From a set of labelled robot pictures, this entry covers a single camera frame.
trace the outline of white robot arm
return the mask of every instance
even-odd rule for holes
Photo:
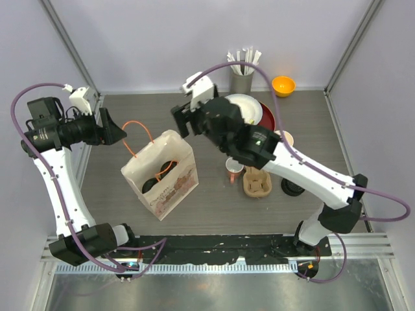
[[[313,249],[331,232],[349,233],[361,216],[359,200],[362,193],[331,181],[304,163],[314,165],[347,185],[366,187],[367,178],[362,175],[345,176],[330,170],[293,148],[303,159],[299,162],[273,131],[245,124],[239,107],[220,97],[208,76],[188,87],[189,82],[198,75],[187,79],[182,86],[186,95],[195,94],[196,98],[171,111],[182,137],[189,135],[187,123],[190,123],[195,135],[204,134],[221,152],[241,164],[279,175],[285,178],[288,185],[301,187],[302,191],[308,190],[319,197],[323,206],[308,220],[301,222],[296,230],[294,243],[299,251]]]
[[[70,222],[77,236],[90,254],[97,257],[125,245],[134,239],[134,234],[126,224],[115,227],[96,224],[85,206],[73,173],[71,145],[81,141],[90,145],[109,145],[126,137],[126,133],[113,123],[104,108],[100,109],[102,127],[97,125],[90,106],[90,102],[98,99],[94,90],[89,87],[68,90],[71,92],[69,99],[73,117],[68,118],[57,98],[33,100],[27,104],[32,115],[32,127],[28,125],[25,136],[51,166],[62,189]],[[82,264],[87,258],[73,241],[51,175],[23,141],[21,145],[38,167],[52,201],[58,236],[58,241],[49,244],[52,255],[74,266]]]

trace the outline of bag handle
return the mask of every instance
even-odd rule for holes
[[[148,137],[150,137],[151,142],[154,144],[154,140],[153,140],[153,137],[151,136],[150,131],[148,130],[148,128],[143,123],[141,123],[139,121],[131,120],[131,121],[125,122],[124,125],[123,125],[122,130],[124,130],[126,128],[126,126],[129,125],[129,124],[131,124],[131,123],[136,123],[136,124],[141,125],[145,129],[145,131],[147,132]],[[137,157],[136,154],[131,150],[130,146],[127,144],[127,142],[125,141],[125,139],[123,139],[123,143],[126,146],[126,148],[128,149],[128,151],[136,158]],[[165,173],[166,171],[168,171],[170,169],[170,167],[172,166],[173,163],[178,163],[178,162],[176,160],[172,160],[170,162],[170,165],[163,172],[159,172],[159,173],[155,174],[154,177],[156,177],[156,179],[158,181],[160,181],[161,179],[158,176],[160,176],[163,173]]]
[[[153,140],[153,137],[151,136],[151,133],[150,133],[150,131],[148,130],[148,128],[143,124],[143,123],[141,123],[141,122],[139,122],[139,121],[135,121],[135,120],[132,120],[132,121],[127,121],[127,122],[125,122],[124,123],[124,125],[123,125],[123,128],[122,128],[122,130],[124,130],[125,129],[125,127],[127,126],[127,125],[129,125],[129,124],[131,124],[131,123],[136,123],[136,124],[139,124],[139,125],[141,125],[142,127],[144,127],[144,129],[145,129],[145,131],[147,132],[147,134],[148,134],[148,137],[150,137],[150,140],[151,140],[151,142],[154,144],[154,140]],[[123,139],[123,143],[124,143],[124,146],[126,146],[126,148],[128,149],[128,151],[134,156],[134,157],[137,157],[136,156],[136,154],[131,150],[131,148],[129,147],[129,145],[127,144],[127,142],[125,141],[125,139]]]

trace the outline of orange bowl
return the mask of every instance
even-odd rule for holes
[[[272,87],[278,97],[287,97],[296,89],[296,82],[288,76],[277,76],[272,81]]]

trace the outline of red bowl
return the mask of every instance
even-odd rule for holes
[[[262,102],[259,102],[262,106],[262,119],[259,121],[258,125],[268,128],[269,130],[276,130],[276,122],[274,115],[272,114],[270,108],[266,107]]]

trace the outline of white paper bag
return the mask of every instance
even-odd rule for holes
[[[146,193],[143,184],[160,172],[161,166],[176,160],[178,164]],[[172,130],[167,130],[141,149],[121,169],[138,199],[159,220],[163,220],[198,184],[192,147]]]

